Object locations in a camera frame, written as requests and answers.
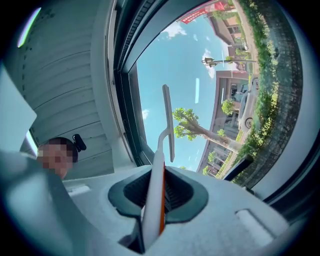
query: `white car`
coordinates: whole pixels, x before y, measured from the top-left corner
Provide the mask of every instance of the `white car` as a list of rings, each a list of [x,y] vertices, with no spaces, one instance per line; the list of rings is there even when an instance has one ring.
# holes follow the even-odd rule
[[[240,101],[238,116],[238,129],[244,132],[249,131],[253,124],[253,115],[259,91],[258,75],[252,75],[248,89]]]

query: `house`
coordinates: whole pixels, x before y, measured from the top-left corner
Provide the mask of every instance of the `house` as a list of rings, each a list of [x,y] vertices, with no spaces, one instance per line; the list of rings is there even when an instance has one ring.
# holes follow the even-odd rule
[[[248,90],[249,74],[246,71],[219,70],[216,71],[216,85],[213,114],[210,131],[217,133],[220,129],[225,131],[225,136],[232,140],[237,138],[238,114],[243,93]],[[222,111],[222,103],[226,99],[233,99],[234,111],[226,115]],[[208,163],[209,153],[215,151],[218,158],[214,163]],[[210,173],[215,175],[223,165],[230,151],[212,141],[207,141],[201,156],[197,172],[202,172],[204,167],[210,166]]]

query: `sky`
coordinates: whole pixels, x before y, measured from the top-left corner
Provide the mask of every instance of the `sky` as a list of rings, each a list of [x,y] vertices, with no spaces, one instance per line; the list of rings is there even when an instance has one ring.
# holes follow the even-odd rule
[[[221,60],[227,44],[214,33],[208,19],[200,16],[189,24],[174,22],[164,29],[137,60],[137,72],[146,142],[155,152],[158,137],[167,127],[162,85],[169,86],[172,111],[193,109],[199,124],[210,128],[216,91],[216,71],[231,70],[229,64],[206,67],[201,60]],[[197,171],[206,140],[174,138],[175,158],[170,162],[168,137],[163,152],[167,166]]]

